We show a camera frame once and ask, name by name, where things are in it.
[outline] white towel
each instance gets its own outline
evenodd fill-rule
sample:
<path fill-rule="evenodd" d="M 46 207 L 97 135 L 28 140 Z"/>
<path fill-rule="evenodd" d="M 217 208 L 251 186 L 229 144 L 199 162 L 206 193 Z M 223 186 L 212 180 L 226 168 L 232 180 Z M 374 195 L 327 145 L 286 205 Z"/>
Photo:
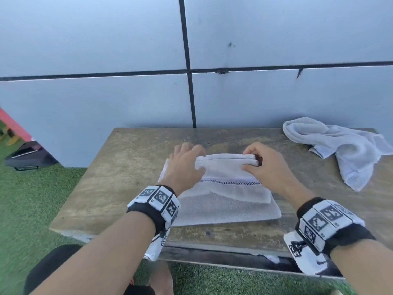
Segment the white towel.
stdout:
<path fill-rule="evenodd" d="M 161 172 L 164 177 L 169 161 Z M 193 188 L 179 195 L 182 208 L 173 226 L 258 221 L 281 217 L 270 190 L 241 169 L 258 165 L 255 155 L 213 154 L 197 157 L 195 168 L 206 173 Z"/>
<path fill-rule="evenodd" d="M 312 145 L 310 151 L 323 159 L 336 153 L 342 179 L 357 192 L 370 180 L 381 156 L 393 154 L 381 134 L 325 125 L 308 117 L 284 122 L 282 129 L 291 141 Z"/>

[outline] tabletop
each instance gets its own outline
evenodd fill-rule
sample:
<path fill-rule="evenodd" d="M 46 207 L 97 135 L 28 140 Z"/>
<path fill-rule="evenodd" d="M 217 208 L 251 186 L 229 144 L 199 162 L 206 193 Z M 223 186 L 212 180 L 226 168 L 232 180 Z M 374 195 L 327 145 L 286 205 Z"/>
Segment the tabletop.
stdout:
<path fill-rule="evenodd" d="M 316 195 L 339 202 L 361 217 L 393 249 L 393 156 L 382 157 L 361 192 L 345 185 L 335 156 L 321 159 L 310 146 L 293 143 L 281 128 L 115 128 L 53 220 L 50 229 L 88 240 L 109 227 L 146 186 L 154 185 L 177 144 L 201 144 L 207 154 L 242 153 L 253 142 L 282 153 L 296 177 Z M 169 244 L 231 247 L 289 255 L 283 235 L 297 222 L 294 209 L 273 194 L 282 218 L 246 223 L 173 227 Z"/>

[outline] artificial grass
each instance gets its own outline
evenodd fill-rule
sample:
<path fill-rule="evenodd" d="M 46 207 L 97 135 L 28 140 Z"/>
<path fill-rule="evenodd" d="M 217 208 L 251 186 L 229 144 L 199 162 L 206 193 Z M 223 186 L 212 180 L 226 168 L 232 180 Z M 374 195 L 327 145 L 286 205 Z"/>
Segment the artificial grass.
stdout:
<path fill-rule="evenodd" d="M 30 269 L 61 244 L 77 243 L 48 230 L 68 195 L 86 169 L 57 164 L 36 171 L 16 172 L 3 159 L 22 143 L 0 143 L 0 294 L 22 294 Z M 150 263 L 144 261 L 135 274 L 145 284 Z M 338 288 L 354 291 L 342 281 L 292 275 L 171 263 L 175 294 L 329 294 Z"/>

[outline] hand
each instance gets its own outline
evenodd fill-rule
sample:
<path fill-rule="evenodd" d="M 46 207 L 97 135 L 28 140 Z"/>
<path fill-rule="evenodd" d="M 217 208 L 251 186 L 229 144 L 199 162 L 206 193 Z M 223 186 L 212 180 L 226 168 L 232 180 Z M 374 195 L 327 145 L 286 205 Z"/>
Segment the hand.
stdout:
<path fill-rule="evenodd" d="M 256 142 L 249 145 L 243 154 L 258 155 L 262 158 L 262 165 L 256 167 L 244 164 L 242 170 L 253 174 L 267 189 L 285 197 L 295 209 L 314 197 L 313 193 L 297 180 L 281 153 Z"/>
<path fill-rule="evenodd" d="M 169 156 L 169 165 L 165 171 L 164 178 L 159 184 L 167 185 L 172 188 L 176 196 L 192 188 L 202 179 L 205 168 L 195 169 L 197 156 L 205 156 L 206 150 L 201 145 L 194 146 L 191 143 L 177 145 L 174 153 Z"/>

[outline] white wall panel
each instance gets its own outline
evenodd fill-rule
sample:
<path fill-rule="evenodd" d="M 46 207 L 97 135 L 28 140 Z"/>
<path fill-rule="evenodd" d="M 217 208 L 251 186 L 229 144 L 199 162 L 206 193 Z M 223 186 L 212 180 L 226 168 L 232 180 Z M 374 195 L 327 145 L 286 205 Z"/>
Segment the white wall panel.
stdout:
<path fill-rule="evenodd" d="M 186 74 L 0 82 L 0 106 L 66 167 L 115 127 L 192 127 Z"/>
<path fill-rule="evenodd" d="M 192 69 L 393 60 L 393 0 L 184 0 Z"/>
<path fill-rule="evenodd" d="M 0 77 L 185 69 L 178 0 L 1 0 Z"/>
<path fill-rule="evenodd" d="M 393 66 L 193 74 L 197 127 L 281 127 L 308 116 L 393 142 Z"/>

